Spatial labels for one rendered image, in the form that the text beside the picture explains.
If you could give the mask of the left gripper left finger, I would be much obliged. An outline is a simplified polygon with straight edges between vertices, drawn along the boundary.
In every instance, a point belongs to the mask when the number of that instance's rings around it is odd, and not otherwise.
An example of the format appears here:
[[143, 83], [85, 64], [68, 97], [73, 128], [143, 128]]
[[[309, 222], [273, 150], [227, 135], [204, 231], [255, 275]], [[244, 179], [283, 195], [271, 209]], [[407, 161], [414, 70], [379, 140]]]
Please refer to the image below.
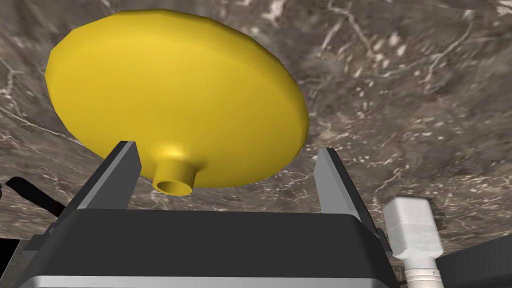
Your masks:
[[66, 206], [63, 216], [79, 209], [126, 209], [141, 169], [136, 143], [120, 141]]

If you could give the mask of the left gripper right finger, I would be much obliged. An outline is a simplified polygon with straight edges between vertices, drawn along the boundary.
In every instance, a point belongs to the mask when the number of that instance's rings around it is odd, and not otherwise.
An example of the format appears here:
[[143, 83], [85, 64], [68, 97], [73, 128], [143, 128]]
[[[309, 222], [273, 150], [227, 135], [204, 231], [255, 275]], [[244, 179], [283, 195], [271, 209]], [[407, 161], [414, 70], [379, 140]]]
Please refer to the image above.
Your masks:
[[353, 215], [370, 232], [377, 233], [360, 193], [334, 148], [320, 148], [313, 176], [323, 214]]

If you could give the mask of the white square bottle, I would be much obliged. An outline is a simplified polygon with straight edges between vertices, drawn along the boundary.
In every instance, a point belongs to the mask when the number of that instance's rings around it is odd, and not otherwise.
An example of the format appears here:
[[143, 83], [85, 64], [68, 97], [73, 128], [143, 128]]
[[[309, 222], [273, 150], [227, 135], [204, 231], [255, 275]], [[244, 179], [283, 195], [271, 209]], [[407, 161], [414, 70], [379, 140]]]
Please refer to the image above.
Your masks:
[[397, 196], [383, 208], [394, 258], [403, 262], [408, 288], [445, 288], [436, 259], [443, 252], [430, 203], [421, 197]]

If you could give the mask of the yellow funnel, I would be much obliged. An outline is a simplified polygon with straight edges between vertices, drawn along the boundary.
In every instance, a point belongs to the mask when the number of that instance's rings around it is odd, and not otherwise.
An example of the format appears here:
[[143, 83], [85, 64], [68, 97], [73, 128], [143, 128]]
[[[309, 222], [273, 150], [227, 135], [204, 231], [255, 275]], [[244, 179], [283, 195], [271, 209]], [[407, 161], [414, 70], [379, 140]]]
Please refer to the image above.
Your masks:
[[142, 175], [168, 195], [267, 179], [308, 136], [305, 99], [284, 65], [208, 17], [117, 12], [65, 36], [44, 76], [72, 136], [101, 157], [135, 142]]

